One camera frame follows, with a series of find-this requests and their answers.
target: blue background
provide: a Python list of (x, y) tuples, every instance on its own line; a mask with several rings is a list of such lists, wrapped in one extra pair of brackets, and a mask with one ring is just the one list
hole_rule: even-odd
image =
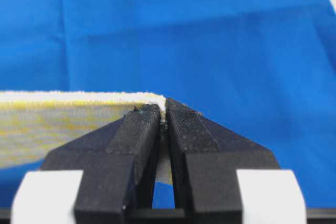
[(0, 0), (0, 90), (173, 97), (270, 148), (308, 207), (336, 207), (335, 68), (329, 0)]

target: cloth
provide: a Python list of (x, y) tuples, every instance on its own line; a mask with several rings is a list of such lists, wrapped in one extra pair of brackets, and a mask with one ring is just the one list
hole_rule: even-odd
[(52, 149), (165, 98), (151, 93), (0, 93), (0, 168), (35, 162)]
[(329, 0), (0, 3), (1, 90), (173, 97), (270, 148), (307, 207), (336, 207)]

